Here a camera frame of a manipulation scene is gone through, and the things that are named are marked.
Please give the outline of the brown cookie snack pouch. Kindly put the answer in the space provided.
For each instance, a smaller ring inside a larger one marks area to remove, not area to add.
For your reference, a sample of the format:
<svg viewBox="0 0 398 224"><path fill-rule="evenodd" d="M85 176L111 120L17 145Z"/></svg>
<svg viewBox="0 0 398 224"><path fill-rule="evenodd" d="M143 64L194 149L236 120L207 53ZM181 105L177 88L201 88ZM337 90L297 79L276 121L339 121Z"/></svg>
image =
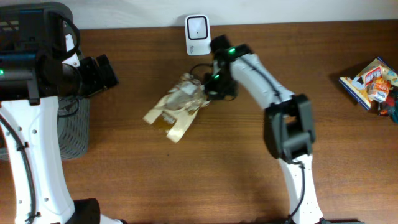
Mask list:
<svg viewBox="0 0 398 224"><path fill-rule="evenodd" d="M184 73L178 83L143 117L174 143L179 142L198 111L210 104L205 87L192 74Z"/></svg>

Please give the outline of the yellow wet wipes pack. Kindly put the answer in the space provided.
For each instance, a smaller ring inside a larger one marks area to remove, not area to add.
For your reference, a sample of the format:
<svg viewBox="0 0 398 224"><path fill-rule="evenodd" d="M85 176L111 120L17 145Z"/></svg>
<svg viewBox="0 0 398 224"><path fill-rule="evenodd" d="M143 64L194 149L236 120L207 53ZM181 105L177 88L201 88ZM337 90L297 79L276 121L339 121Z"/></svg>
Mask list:
<svg viewBox="0 0 398 224"><path fill-rule="evenodd" d="M392 88L397 87L397 72L380 57L376 57L356 76L340 77L338 81L364 109L369 110L372 102L376 101L371 101L369 99L368 85L377 77L382 77L386 81L390 81L391 88L389 93Z"/></svg>

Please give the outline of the orange tissue pack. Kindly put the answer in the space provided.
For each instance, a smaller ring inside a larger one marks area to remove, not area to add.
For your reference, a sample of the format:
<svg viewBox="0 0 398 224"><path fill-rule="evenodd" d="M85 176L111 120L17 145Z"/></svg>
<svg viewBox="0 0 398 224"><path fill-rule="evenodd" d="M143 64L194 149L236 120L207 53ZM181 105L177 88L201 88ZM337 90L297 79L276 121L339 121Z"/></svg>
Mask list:
<svg viewBox="0 0 398 224"><path fill-rule="evenodd" d="M385 102L391 88L390 81L386 81L382 77L374 78L368 85L368 97L371 101L378 103Z"/></svg>

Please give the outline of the black red snack packet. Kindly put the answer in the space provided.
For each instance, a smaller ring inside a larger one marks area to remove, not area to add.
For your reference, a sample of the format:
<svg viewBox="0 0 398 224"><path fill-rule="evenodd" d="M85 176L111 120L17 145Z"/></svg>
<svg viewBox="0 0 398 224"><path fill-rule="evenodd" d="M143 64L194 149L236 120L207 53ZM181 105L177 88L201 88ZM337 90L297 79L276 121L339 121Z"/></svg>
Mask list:
<svg viewBox="0 0 398 224"><path fill-rule="evenodd" d="M379 103L379 116L392 116L397 111L397 97L395 93L390 93L386 100Z"/></svg>

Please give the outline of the blue mouthwash bottle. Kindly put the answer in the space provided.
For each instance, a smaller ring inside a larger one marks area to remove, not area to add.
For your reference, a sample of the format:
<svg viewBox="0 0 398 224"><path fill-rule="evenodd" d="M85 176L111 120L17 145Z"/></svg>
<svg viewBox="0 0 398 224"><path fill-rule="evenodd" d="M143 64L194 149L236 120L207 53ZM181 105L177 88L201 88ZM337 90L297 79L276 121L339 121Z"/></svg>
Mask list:
<svg viewBox="0 0 398 224"><path fill-rule="evenodd" d="M392 109L390 117L391 117L391 120L393 120L393 122L395 124L398 124L398 111L397 111L397 108L393 108Z"/></svg>

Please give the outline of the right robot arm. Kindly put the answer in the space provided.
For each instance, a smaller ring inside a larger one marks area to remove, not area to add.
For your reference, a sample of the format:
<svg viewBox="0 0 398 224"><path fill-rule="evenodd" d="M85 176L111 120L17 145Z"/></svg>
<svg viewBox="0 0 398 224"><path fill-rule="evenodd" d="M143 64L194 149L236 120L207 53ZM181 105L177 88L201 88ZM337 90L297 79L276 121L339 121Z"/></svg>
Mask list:
<svg viewBox="0 0 398 224"><path fill-rule="evenodd" d="M208 99L233 100L242 85L264 112L264 142L279 161L289 195L286 223L322 223L313 180L315 127L311 101L288 90L263 66L246 44L233 46L227 36L210 42L213 71L205 76Z"/></svg>

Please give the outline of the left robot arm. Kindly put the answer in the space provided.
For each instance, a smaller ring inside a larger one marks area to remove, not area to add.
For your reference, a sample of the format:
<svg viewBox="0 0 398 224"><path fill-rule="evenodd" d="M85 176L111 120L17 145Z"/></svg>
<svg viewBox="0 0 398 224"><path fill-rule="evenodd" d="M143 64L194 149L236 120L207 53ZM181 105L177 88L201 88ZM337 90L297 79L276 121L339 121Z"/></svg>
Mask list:
<svg viewBox="0 0 398 224"><path fill-rule="evenodd" d="M119 82L107 56L82 58L80 31L59 2L1 8L1 131L16 223L112 223L94 198L73 200L58 141L62 98L79 103Z"/></svg>

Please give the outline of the white barcode scanner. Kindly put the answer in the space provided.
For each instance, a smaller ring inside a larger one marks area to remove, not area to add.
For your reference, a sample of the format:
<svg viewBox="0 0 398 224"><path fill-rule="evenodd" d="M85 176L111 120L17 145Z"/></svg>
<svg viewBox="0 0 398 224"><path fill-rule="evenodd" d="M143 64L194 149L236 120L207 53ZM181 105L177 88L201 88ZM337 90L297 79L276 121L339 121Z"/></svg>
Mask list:
<svg viewBox="0 0 398 224"><path fill-rule="evenodd" d="M186 49L189 56L207 55L211 52L210 22L206 15L189 15L185 18Z"/></svg>

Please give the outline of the dark grey plastic basket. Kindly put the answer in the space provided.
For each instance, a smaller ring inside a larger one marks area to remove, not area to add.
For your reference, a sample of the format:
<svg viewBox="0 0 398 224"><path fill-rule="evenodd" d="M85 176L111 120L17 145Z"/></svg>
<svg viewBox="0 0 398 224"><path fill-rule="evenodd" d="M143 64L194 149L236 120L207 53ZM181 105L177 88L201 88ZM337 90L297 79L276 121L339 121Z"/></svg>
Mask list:
<svg viewBox="0 0 398 224"><path fill-rule="evenodd" d="M18 4L1 7L1 51L41 53L54 60L82 59L80 31L72 11L60 2ZM88 100L58 98L58 141L62 159L84 155L89 142Z"/></svg>

